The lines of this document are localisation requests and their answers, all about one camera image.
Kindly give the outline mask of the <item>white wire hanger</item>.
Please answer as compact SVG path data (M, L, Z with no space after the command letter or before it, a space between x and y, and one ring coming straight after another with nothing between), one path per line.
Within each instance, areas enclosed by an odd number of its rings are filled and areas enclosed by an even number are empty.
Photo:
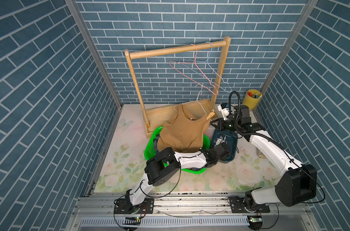
M204 112L204 113L206 113L206 110L204 109L204 107L202 106L202 104L199 102L199 100L200 100L200 96L201 96L201 94L202 94L202 90L203 90L203 88L204 88L204 86L202 85L202 84L196 84L196 87L197 86L200 86L201 87L201 89L200 89L200 91L198 92L198 94L197 94L197 98L195 99L195 100L190 100L189 102L185 102L185 103L183 103L183 105L187 105L187 104L190 104L190 103L196 103L199 107L200 107L200 109L202 109L202 111ZM189 112L189 113L191 113L191 114L194 114L194 112L197 110L197 111L199 111L199 108L194 108L192 111L190 110L190 107L187 107L186 108L187 109L187 111Z

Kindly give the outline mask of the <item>pink wire hanger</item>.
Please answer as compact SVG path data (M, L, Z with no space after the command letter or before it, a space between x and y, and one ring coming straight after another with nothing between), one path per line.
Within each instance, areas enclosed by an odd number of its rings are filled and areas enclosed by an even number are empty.
M211 92L213 96L217 96L219 93L217 87L220 87L220 84L217 84L216 80L212 80L211 77L208 77L208 71L210 71L210 74L215 75L215 78L221 76L209 62L210 55L213 51L213 44L209 41L206 42L206 44L209 45L210 48L204 61L198 61L198 51L200 51L200 49L197 47L197 45L191 44L191 46L195 48L194 58L180 58L178 61L169 61L169 66L183 77L191 80L196 85L199 85L202 89L206 89L207 91ZM206 87L204 84L197 82L191 76L187 75L187 71L189 71L191 75L200 76L201 78L207 80L209 87Z

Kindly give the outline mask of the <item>beige clothespin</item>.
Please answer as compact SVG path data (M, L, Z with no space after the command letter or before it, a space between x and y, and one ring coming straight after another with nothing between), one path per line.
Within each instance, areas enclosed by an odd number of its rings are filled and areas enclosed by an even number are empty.
M207 120L211 119L215 115L215 111L212 110L206 117Z

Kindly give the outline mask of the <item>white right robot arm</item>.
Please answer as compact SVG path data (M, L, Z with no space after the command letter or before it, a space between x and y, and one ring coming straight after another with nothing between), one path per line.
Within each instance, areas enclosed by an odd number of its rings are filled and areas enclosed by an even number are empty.
M281 203L287 207L307 203L316 197L317 170L310 164L288 154L284 147L273 140L259 123L239 123L235 119L219 118L211 122L218 131L232 131L241 135L259 149L278 170L281 178L272 187L247 191L244 206L250 211L264 204Z

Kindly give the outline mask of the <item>light blue wire hanger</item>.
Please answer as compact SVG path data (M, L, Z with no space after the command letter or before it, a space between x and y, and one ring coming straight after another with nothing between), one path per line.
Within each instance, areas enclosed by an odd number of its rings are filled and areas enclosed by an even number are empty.
M196 82L192 78L186 76L184 73L179 72L184 77L186 77L186 78L190 79L191 81L195 82L196 85L200 85L201 86L201 91L200 92L202 92L202 89L205 88L208 91L210 91L214 96L218 95L219 90L223 90L223 91L225 91L227 93L231 93L232 92L231 86L229 85L228 82L224 81L223 78L222 78L223 71L221 71L221 73L219 74L218 71L216 71L215 68L213 68L213 66L209 62L209 58L210 58L210 55L211 55L212 50L213 50L213 44L211 42L209 42L209 41L207 41L206 44L210 45L211 48L208 51L206 59L204 61L197 61L198 48L197 48L197 46L195 44L192 44L192 46L194 46L196 48L194 59L180 58L178 62L173 62L174 65L172 65L171 62L169 63L169 65L178 72L178 70L175 68L175 65L176 64L180 64L180 65L182 65L184 67L184 69L189 69L192 72L194 72L195 74L200 75L204 79L208 80L209 84L213 87L213 90L211 90L210 88L204 86L203 84L200 84L200 83ZM199 65L205 65L205 68L207 70L208 69L210 70L209 73L211 73L211 71L212 71L212 73L215 74L215 81L213 81L213 80L211 80L211 78L207 77L205 72L202 71L202 69L198 66L198 64Z

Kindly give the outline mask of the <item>tan tank top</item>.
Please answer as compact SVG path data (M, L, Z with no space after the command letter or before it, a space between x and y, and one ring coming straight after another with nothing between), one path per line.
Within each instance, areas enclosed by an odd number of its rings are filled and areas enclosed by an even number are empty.
M194 153L203 147L203 136L210 119L207 114L200 118L187 111L184 105L177 107L177 114L164 123L160 132L164 149L171 147L175 152Z

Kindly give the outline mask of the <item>dark grey tank top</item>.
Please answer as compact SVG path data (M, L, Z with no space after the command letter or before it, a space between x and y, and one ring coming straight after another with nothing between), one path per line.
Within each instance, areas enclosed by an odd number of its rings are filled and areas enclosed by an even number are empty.
M153 144L154 144L154 151L156 155L159 154L164 149L163 140L159 134L156 135L156 137L154 138Z

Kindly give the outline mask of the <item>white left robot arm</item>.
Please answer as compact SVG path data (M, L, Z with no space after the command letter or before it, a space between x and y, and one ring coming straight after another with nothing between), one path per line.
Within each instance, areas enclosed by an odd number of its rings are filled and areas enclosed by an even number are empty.
M142 204L154 187L166 183L178 171L213 167L220 160L226 159L230 153L231 149L226 143L210 149L200 149L195 153L180 153L171 147L165 148L146 162L145 173L140 183L126 192L127 208Z

